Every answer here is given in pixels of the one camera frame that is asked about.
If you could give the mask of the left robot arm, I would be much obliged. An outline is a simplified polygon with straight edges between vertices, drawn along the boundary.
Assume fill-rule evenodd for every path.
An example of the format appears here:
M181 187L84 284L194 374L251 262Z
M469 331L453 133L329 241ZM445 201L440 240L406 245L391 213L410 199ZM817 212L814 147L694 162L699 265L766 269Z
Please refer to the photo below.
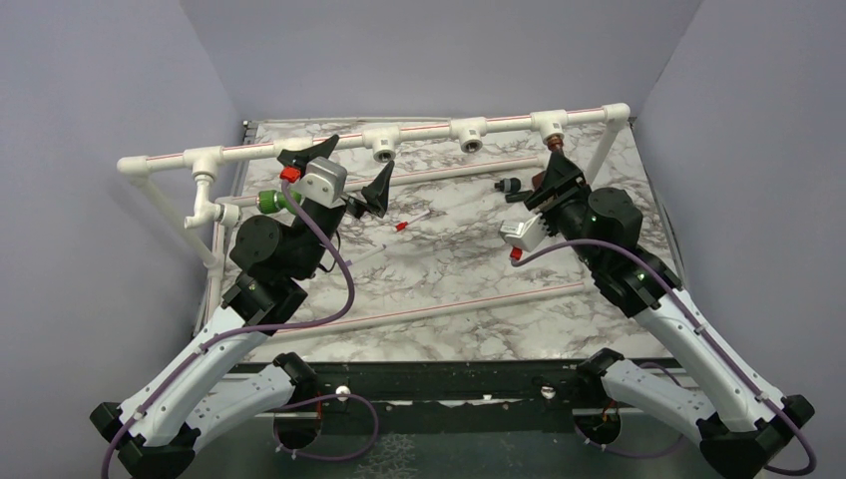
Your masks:
M276 332L292 329L307 294L302 283L330 254L349 267L333 239L345 216L383 217L395 167L381 172L358 196L347 193L347 172L331 160L338 137L299 151L284 150L281 187L263 191L258 212L236 232L229 257L239 268L220 306L190 344L144 388L120 403L104 402L90 419L107 440L107 460L134 478L176 478L223 433L258 413L303 413L291 448L305 446L319 428L323 396L313 369L297 354L279 355L250 378L223 385L223 377Z

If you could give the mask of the brown water faucet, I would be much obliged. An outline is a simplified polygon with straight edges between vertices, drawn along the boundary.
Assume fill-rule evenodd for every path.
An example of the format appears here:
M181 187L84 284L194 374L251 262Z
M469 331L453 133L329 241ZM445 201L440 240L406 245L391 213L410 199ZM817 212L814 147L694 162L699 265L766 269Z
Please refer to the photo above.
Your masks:
M537 190L543 183L551 160L554 160L558 154L563 152L563 137L561 135L550 136L546 140L546 146L550 154L542 160L541 170L532 176L531 182L534 190Z

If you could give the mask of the green water faucet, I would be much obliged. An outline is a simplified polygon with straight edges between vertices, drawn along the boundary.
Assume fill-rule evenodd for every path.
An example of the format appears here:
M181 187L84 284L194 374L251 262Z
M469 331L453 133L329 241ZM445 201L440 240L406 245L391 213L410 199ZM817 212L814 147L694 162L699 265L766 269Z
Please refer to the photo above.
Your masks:
M273 215L282 211L294 213L293 207L282 191L266 190L259 192L256 196L255 205L263 215Z

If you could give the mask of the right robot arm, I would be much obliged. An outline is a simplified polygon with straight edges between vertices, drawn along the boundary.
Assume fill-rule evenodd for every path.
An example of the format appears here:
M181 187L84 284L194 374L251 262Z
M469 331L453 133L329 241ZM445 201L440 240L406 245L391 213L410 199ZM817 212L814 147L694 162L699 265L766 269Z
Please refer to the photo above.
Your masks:
M787 395L758 374L695 305L675 273L639 242L643 215L618 188L593 188L564 153L553 152L525 205L532 212L512 239L511 263L548 253L547 237L572 249L600 294L656 338L697 384L691 392L605 349L581 365L578 397L599 406L607 399L634 406L694 443L725 478L752 478L774 470L790 442L814 472L817 456L802 427L813 417L802 395Z

